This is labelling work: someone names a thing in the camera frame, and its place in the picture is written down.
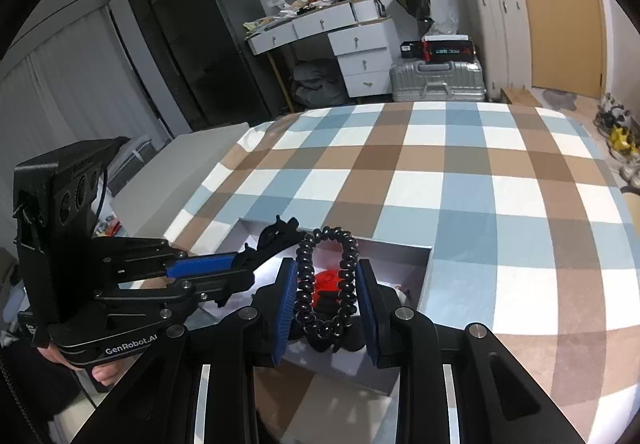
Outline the large black hair claw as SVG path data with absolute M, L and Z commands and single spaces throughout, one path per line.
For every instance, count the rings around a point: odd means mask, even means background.
M 284 221 L 276 216 L 276 222 L 260 232 L 255 248 L 245 245 L 244 249 L 234 256 L 231 268 L 254 272 L 281 251 L 297 246 L 304 236 L 295 217 Z

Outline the plaid bed sheet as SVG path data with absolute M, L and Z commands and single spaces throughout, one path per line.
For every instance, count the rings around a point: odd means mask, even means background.
M 589 443 L 639 409 L 639 238 L 596 143 L 500 103 L 323 108 L 247 131 L 166 230 L 212 253 L 241 219 L 431 249 L 419 308 L 487 325 Z

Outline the black refrigerator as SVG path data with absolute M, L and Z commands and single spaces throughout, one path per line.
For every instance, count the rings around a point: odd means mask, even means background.
M 128 0 L 152 58 L 191 129 L 276 119 L 286 102 L 244 24 L 259 0 Z

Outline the silver suitcase lying flat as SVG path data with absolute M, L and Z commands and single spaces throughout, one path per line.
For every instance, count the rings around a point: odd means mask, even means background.
M 486 92 L 478 62 L 396 64 L 390 82 L 396 102 L 483 101 Z

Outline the white dressing desk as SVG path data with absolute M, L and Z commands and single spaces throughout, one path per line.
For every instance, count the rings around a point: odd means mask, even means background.
M 247 38 L 262 54 L 314 36 L 326 36 L 352 99 L 392 92 L 390 70 L 399 61 L 400 41 L 381 0 L 345 0 L 268 24 Z

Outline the black red shoe box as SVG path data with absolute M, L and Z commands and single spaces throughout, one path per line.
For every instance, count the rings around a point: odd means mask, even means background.
M 472 63 L 475 47 L 468 35 L 425 35 L 421 40 L 404 41 L 400 45 L 400 55 L 403 59 L 427 63 Z

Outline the shoe rack with shoes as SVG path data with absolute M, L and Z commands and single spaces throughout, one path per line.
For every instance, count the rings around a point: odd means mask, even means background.
M 620 163 L 620 178 L 639 193 L 639 127 L 634 124 L 631 110 L 611 93 L 605 93 L 593 125 L 605 138 L 610 155 Z

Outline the black wrapped flower bouquet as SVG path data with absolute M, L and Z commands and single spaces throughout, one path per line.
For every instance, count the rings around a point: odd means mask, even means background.
M 431 0 L 393 0 L 416 20 L 418 35 L 423 37 L 431 29 L 434 21 L 431 16 Z

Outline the beige upright suitcase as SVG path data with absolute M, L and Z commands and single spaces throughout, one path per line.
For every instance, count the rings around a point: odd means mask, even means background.
M 499 101 L 506 88 L 529 89 L 533 65 L 526 0 L 466 1 L 488 99 Z

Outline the wooden door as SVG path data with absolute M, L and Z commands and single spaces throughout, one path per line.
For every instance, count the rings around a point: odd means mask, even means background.
M 606 62 L 602 0 L 526 0 L 533 85 L 601 97 Z

